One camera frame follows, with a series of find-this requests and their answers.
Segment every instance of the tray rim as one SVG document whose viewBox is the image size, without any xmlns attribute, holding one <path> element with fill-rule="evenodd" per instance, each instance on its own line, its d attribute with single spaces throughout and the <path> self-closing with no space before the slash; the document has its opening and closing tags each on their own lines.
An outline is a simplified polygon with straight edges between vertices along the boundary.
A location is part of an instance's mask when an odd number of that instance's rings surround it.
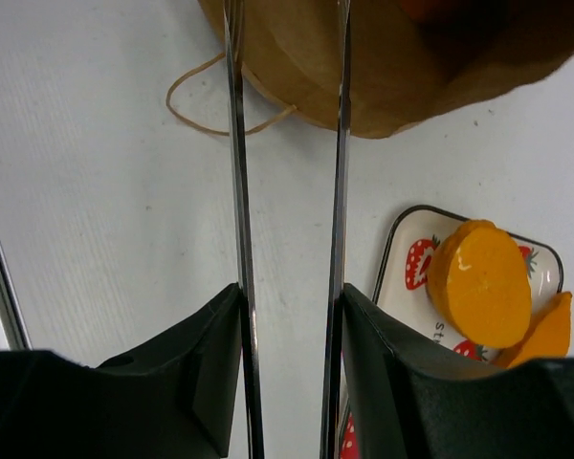
<svg viewBox="0 0 574 459">
<path fill-rule="evenodd" d="M 411 207 L 407 208 L 406 210 L 404 210 L 402 213 L 400 213 L 400 215 L 398 215 L 398 217 L 393 221 L 393 224 L 391 225 L 391 229 L 389 230 L 389 236 L 387 238 L 385 248 L 383 250 L 383 257 L 381 258 L 381 268 L 379 270 L 379 275 L 377 276 L 376 282 L 374 284 L 374 293 L 372 294 L 372 302 L 374 304 L 378 303 L 379 296 L 381 295 L 381 289 L 383 288 L 383 279 L 385 278 L 386 264 L 387 264 L 387 261 L 389 259 L 389 252 L 391 251 L 391 245 L 393 243 L 393 237 L 395 236 L 395 233 L 396 233 L 397 229 L 399 228 L 400 224 L 408 216 L 410 216 L 414 212 L 418 212 L 421 210 L 431 211 L 431 212 L 443 215 L 445 217 L 453 218 L 454 220 L 459 220 L 461 222 L 467 222 L 469 220 L 472 220 L 471 218 L 464 217 L 463 215 L 459 215 L 458 213 L 453 213 L 453 212 L 450 212 L 448 210 L 444 210 L 443 208 L 437 208 L 436 206 L 431 206 L 428 204 L 418 204 L 416 206 L 411 206 Z M 549 246 L 548 244 L 543 244 L 542 242 L 538 242 L 534 239 L 530 239 L 528 237 L 521 236 L 520 234 L 515 234 L 511 231 L 507 231 L 507 232 L 513 238 L 517 238 L 523 242 L 527 242 L 530 244 L 535 244 L 539 247 L 547 249 L 548 251 L 550 251 L 552 253 L 552 255 L 555 257 L 555 260 L 557 261 L 557 268 L 559 270 L 559 284 L 557 286 L 557 293 L 561 292 L 563 289 L 563 262 L 562 262 L 562 259 L 559 257 L 559 254 L 557 253 L 557 251 L 555 249 L 553 249 L 551 246 Z"/>
</svg>

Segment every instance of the strawberry print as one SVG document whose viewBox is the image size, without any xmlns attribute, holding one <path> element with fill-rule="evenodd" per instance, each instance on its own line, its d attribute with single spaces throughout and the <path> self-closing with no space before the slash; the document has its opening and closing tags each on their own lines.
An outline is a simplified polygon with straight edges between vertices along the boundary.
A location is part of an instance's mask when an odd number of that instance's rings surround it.
<svg viewBox="0 0 574 459">
<path fill-rule="evenodd" d="M 525 266 L 527 266 L 527 276 L 531 279 L 532 274 L 536 272 L 535 266 L 538 266 L 536 261 L 536 256 L 538 253 L 534 251 L 533 247 L 519 246 L 520 254 L 523 255 L 523 260 L 525 260 Z"/>
<path fill-rule="evenodd" d="M 485 357 L 487 350 L 480 344 L 474 344 L 469 339 L 457 344 L 453 351 L 474 361 L 487 361 Z"/>
<path fill-rule="evenodd" d="M 359 459 L 357 450 L 357 439 L 355 438 L 355 425 L 353 424 L 353 413 L 348 413 L 346 430 L 342 439 L 341 459 Z"/>
<path fill-rule="evenodd" d="M 419 239 L 410 246 L 406 258 L 406 288 L 416 290 L 428 281 L 426 274 L 433 251 L 440 245 L 440 239 Z"/>
</svg>

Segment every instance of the orange cheese slice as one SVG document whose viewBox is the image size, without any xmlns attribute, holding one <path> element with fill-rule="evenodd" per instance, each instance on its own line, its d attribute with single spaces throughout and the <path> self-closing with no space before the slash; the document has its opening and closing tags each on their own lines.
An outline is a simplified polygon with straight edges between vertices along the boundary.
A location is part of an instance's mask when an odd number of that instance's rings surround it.
<svg viewBox="0 0 574 459">
<path fill-rule="evenodd" d="M 438 312 L 476 344 L 506 348 L 527 332 L 527 269 L 517 243 L 491 222 L 467 222 L 445 240 L 430 263 L 428 292 Z"/>
</svg>

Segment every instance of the black plastic part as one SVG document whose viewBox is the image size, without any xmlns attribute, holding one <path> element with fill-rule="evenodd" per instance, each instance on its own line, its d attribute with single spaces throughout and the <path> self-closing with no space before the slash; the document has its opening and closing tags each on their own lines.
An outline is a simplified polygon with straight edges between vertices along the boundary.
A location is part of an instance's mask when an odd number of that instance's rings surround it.
<svg viewBox="0 0 574 459">
<path fill-rule="evenodd" d="M 227 457 L 243 300 L 232 284 L 97 369 L 0 352 L 0 458 Z"/>
<path fill-rule="evenodd" d="M 342 301 L 362 459 L 574 459 L 574 359 L 505 371 L 434 343 L 352 285 Z"/>
</svg>

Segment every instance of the white backdrop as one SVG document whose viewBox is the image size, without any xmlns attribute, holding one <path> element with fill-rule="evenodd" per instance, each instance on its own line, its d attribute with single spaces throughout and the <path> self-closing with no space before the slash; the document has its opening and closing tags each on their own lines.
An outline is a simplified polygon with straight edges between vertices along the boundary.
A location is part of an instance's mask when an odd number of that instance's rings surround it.
<svg viewBox="0 0 574 459">
<path fill-rule="evenodd" d="M 220 49 L 194 0 L 0 0 L 0 236 L 34 346 L 97 364 L 236 279 L 228 144 L 164 107 Z M 223 128 L 226 90 L 218 65 L 175 102 Z M 249 125 L 277 111 L 245 101 Z M 365 293 L 393 218 L 419 203 L 552 245 L 574 293 L 574 59 L 351 145 L 346 277 Z M 314 457 L 335 135 L 290 118 L 248 147 L 266 447 Z M 246 457 L 240 389 L 233 458 Z"/>
</svg>

